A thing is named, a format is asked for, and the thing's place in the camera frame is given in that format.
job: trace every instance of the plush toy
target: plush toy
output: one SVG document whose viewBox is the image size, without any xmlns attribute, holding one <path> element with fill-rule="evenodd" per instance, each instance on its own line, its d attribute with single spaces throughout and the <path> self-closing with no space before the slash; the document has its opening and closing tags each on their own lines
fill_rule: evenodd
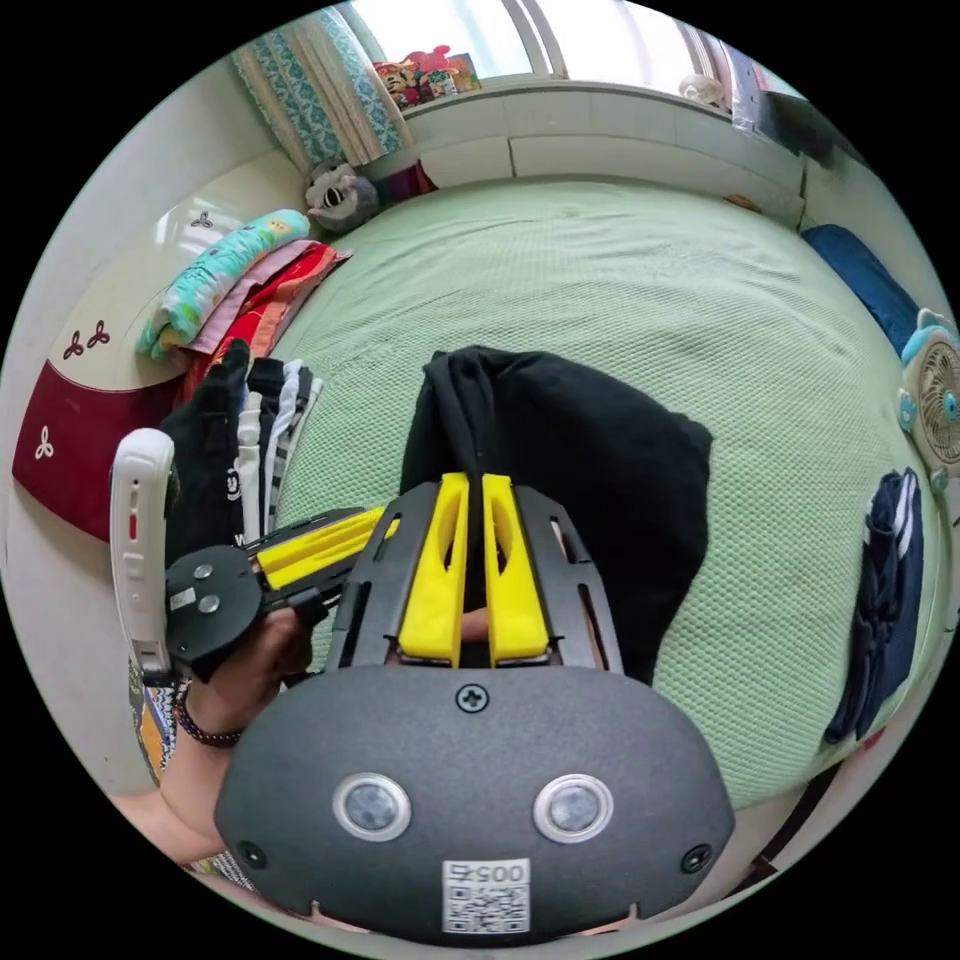
<svg viewBox="0 0 960 960">
<path fill-rule="evenodd" d="M 374 68 L 393 102 L 401 110 L 415 107 L 420 103 L 417 68 L 413 63 L 409 60 L 403 63 L 377 62 Z"/>
<path fill-rule="evenodd" d="M 450 48 L 434 47 L 431 53 L 417 50 L 407 54 L 406 61 L 416 68 L 417 84 L 423 100 L 452 96 L 457 92 L 454 76 L 457 68 L 447 59 Z"/>
<path fill-rule="evenodd" d="M 694 73 L 680 81 L 680 96 L 705 107 L 724 109 L 723 85 L 713 77 Z"/>
<path fill-rule="evenodd" d="M 380 212 L 376 187 L 339 161 L 313 171 L 306 199 L 308 213 L 328 233 L 349 233 Z"/>
</svg>

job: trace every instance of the wrist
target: wrist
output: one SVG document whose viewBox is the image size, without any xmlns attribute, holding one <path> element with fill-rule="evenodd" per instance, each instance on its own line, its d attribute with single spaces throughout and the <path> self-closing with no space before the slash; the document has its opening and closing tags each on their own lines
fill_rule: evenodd
<svg viewBox="0 0 960 960">
<path fill-rule="evenodd" d="M 246 726 L 246 720 L 226 707 L 216 692 L 205 684 L 192 682 L 183 704 L 194 726 L 210 736 L 239 733 Z"/>
</svg>

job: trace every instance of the screw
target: screw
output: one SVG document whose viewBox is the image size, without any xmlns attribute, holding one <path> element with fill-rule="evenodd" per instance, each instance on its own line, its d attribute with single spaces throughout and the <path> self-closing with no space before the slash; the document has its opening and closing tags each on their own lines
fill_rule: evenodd
<svg viewBox="0 0 960 960">
<path fill-rule="evenodd" d="M 480 713 L 490 702 L 490 694 L 477 683 L 468 683 L 457 691 L 457 706 L 464 713 Z"/>
<path fill-rule="evenodd" d="M 240 842 L 240 856 L 248 867 L 254 870 L 263 870 L 267 865 L 267 855 L 255 844 L 249 840 Z"/>
<path fill-rule="evenodd" d="M 697 844 L 688 850 L 680 861 L 680 869 L 684 873 L 699 873 L 713 857 L 713 848 L 709 843 Z"/>
</svg>

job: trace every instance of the patterned curtain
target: patterned curtain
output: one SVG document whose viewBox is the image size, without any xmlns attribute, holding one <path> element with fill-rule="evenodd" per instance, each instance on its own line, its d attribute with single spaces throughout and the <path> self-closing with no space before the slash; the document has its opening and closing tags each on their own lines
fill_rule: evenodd
<svg viewBox="0 0 960 960">
<path fill-rule="evenodd" d="M 413 138 L 370 58 L 336 9 L 264 34 L 233 63 L 280 145 L 306 176 L 346 160 L 358 167 Z"/>
</svg>

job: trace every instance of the green bed sheet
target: green bed sheet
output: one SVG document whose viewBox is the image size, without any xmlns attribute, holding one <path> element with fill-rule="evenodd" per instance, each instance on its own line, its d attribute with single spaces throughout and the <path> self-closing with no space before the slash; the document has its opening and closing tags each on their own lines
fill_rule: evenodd
<svg viewBox="0 0 960 960">
<path fill-rule="evenodd" d="M 654 684 L 707 737 L 735 807 L 854 749 L 821 738 L 846 677 L 868 498 L 907 466 L 923 484 L 914 676 L 923 669 L 941 630 L 948 538 L 897 426 L 899 360 L 795 233 L 655 186 L 536 180 L 411 200 L 339 245 L 355 255 L 277 351 L 325 381 L 280 524 L 396 494 L 434 351 L 549 350 L 713 433 L 710 545 Z"/>
</svg>

